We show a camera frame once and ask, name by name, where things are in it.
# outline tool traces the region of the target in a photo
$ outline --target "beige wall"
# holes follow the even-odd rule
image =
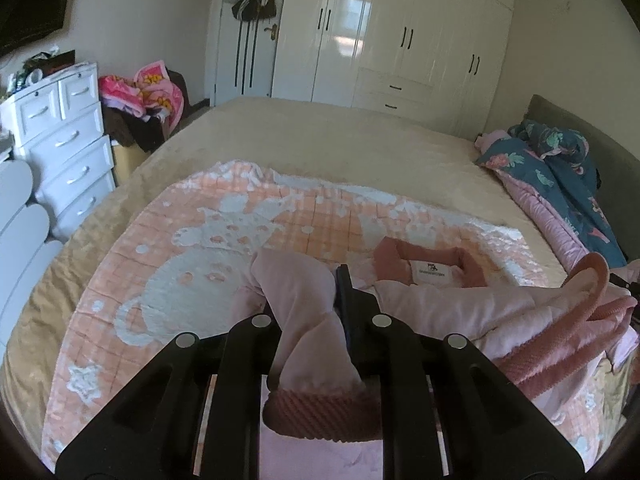
[[[620,0],[516,0],[485,130],[519,123],[535,93],[640,158],[640,32]]]
[[[163,59],[181,72],[190,99],[204,97],[205,50],[211,0],[71,0],[65,30],[0,60],[2,85],[25,58],[58,44],[77,60],[95,60],[100,73],[133,76]]]

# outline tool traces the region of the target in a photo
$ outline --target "white wardrobe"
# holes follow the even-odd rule
[[[473,139],[513,0],[284,0],[272,96],[376,110]]]

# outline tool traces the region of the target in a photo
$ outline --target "white door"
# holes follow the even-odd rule
[[[231,11],[232,4],[222,3],[214,86],[215,105],[241,95],[271,95],[282,1],[276,0],[278,13],[275,18],[251,23],[236,20]]]
[[[396,74],[408,44],[414,0],[371,0],[361,65],[377,72]]]
[[[312,100],[351,106],[370,0],[329,0]]]
[[[458,123],[483,2],[414,1],[399,75],[433,88],[426,118],[433,130],[453,133]]]
[[[328,0],[284,0],[272,97],[311,101]]]
[[[495,91],[511,27],[511,10],[496,0],[486,0],[482,27],[474,49],[476,60],[470,74],[456,135],[473,140],[484,133],[484,126]]]

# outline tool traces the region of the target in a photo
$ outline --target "beige bed sheet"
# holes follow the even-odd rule
[[[519,229],[550,286],[565,272],[471,142],[411,122],[331,105],[239,98],[171,138],[73,234],[36,286],[0,368],[0,396],[34,450],[66,327],[84,288],[129,223],[170,184],[218,161],[351,182]]]

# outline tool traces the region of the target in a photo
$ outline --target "white scalloped panel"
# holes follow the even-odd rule
[[[25,206],[0,233],[0,309],[49,234],[49,215],[39,204]]]
[[[0,163],[0,233],[27,202],[33,189],[31,168],[21,160]]]
[[[9,341],[11,330],[14,329],[33,287],[38,284],[60,249],[62,249],[62,243],[57,240],[45,243],[24,269],[0,316],[0,356],[2,355],[2,346],[5,346]]]

